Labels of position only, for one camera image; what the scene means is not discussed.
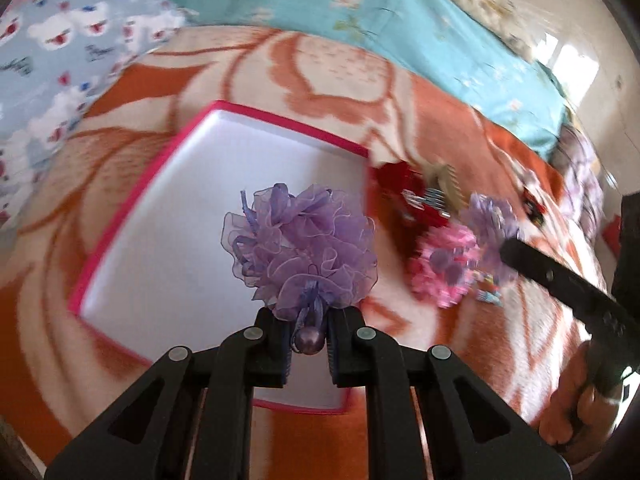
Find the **right hand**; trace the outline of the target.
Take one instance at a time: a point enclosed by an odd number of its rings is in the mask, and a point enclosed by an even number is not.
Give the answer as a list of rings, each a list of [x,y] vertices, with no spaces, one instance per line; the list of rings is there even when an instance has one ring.
[[[601,452],[614,431],[623,396],[622,384],[602,394],[588,379],[590,346],[590,341],[584,341],[578,347],[536,423],[541,439],[560,446],[561,455],[572,467]]]

